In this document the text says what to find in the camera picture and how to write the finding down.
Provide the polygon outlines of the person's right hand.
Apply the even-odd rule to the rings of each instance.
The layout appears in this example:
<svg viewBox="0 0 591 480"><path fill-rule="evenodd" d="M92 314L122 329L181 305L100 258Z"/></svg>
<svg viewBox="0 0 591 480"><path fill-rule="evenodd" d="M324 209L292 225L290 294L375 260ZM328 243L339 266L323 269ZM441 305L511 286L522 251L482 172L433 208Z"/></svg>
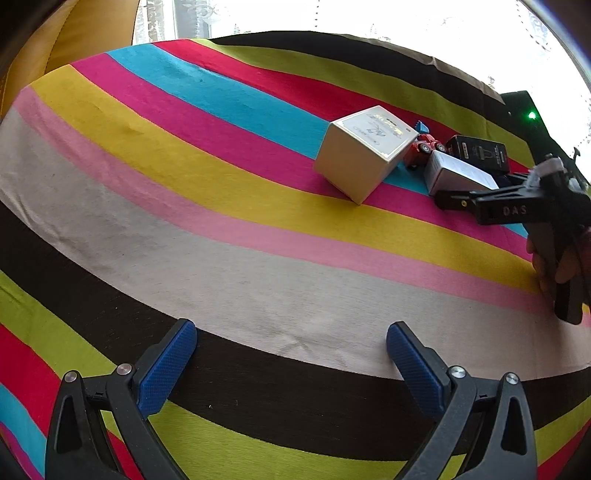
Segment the person's right hand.
<svg viewBox="0 0 591 480"><path fill-rule="evenodd" d="M590 229L587 228L574 243L568 246L555 269L555 273L550 275L545 258L539 254L532 239L527 237L526 251L532 255L532 265L538 277L540 290L550 308L554 307L555 290L558 284L564 284L574 276L581 274L585 277L587 287L590 287L590 241Z"/></svg>

